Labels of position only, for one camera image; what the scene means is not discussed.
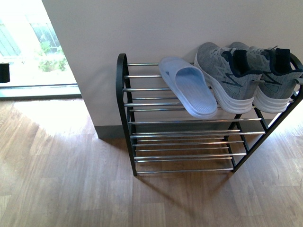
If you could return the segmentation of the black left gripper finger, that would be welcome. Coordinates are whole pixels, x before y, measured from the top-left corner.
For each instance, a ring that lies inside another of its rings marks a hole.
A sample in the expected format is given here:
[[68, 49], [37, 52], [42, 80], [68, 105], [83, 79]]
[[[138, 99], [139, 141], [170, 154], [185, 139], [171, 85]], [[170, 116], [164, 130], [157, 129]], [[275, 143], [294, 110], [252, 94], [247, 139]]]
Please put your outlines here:
[[9, 82], [9, 64], [0, 63], [0, 83]]

